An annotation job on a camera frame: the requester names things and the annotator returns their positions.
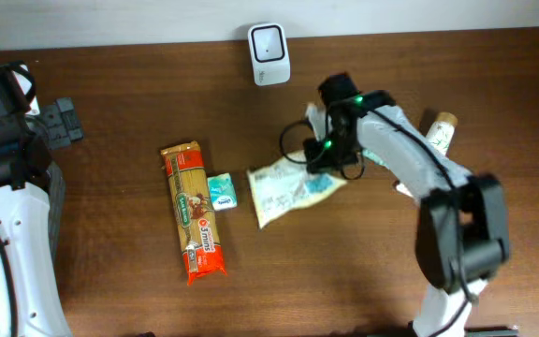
wooden table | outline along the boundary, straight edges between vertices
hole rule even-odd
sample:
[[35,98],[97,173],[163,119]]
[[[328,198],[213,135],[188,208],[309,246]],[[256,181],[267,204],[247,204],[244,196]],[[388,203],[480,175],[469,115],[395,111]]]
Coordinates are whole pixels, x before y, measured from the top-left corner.
[[[257,229],[245,170],[277,160],[278,135],[328,75],[387,89],[419,125],[459,117],[449,156],[502,180],[513,256],[468,326],[539,335],[539,28],[289,40],[292,78],[254,85],[246,42],[0,52],[35,74],[41,105],[69,96],[86,138],[54,154],[67,182],[55,261],[77,336],[322,335],[405,325],[427,282],[416,209],[370,165],[330,199]],[[158,150],[196,139],[230,172],[217,213],[228,276],[186,285]]]

spaghetti package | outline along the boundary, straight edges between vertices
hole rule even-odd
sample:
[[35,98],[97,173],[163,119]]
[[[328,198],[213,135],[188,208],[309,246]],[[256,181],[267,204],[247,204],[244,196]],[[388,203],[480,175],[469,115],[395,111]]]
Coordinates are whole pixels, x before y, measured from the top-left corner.
[[192,141],[164,149],[161,155],[166,162],[188,285],[214,271],[226,274],[201,148]]

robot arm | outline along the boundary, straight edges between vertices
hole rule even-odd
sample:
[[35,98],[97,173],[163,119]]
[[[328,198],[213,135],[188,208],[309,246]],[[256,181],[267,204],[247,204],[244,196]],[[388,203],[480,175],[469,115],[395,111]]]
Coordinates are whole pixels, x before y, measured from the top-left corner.
[[[386,163],[419,205],[415,255],[430,285],[415,335],[461,336],[472,302],[509,258],[500,184],[433,149],[388,93],[362,94],[346,74],[328,78],[319,93],[327,110],[308,112],[315,139],[303,143],[307,170],[344,175],[362,148]],[[462,226],[459,212],[472,222]]]
[[[32,85],[21,88],[18,76]],[[34,99],[25,67],[0,66],[0,336],[71,336],[53,272],[56,238],[50,237],[65,185],[50,149],[82,133],[67,109],[71,102],[47,107],[42,118],[26,113]]]

white wall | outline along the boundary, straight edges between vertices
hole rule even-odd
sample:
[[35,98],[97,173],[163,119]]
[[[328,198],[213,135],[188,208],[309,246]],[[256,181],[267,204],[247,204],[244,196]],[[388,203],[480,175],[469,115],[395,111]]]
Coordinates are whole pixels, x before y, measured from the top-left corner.
[[0,0],[0,50],[539,26],[539,0]]

white device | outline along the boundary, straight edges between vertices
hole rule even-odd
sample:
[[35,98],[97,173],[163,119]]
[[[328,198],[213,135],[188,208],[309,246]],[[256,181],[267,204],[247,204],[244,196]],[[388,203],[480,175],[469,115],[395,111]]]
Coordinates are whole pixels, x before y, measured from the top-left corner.
[[48,236],[47,193],[26,183],[23,189],[0,187],[0,238],[11,268],[6,278],[0,258],[0,336],[10,336],[13,324],[9,291],[15,294],[18,336],[72,336],[57,293]]
[[278,23],[257,24],[249,29],[248,38],[255,84],[263,86],[288,81],[290,58],[283,27]]

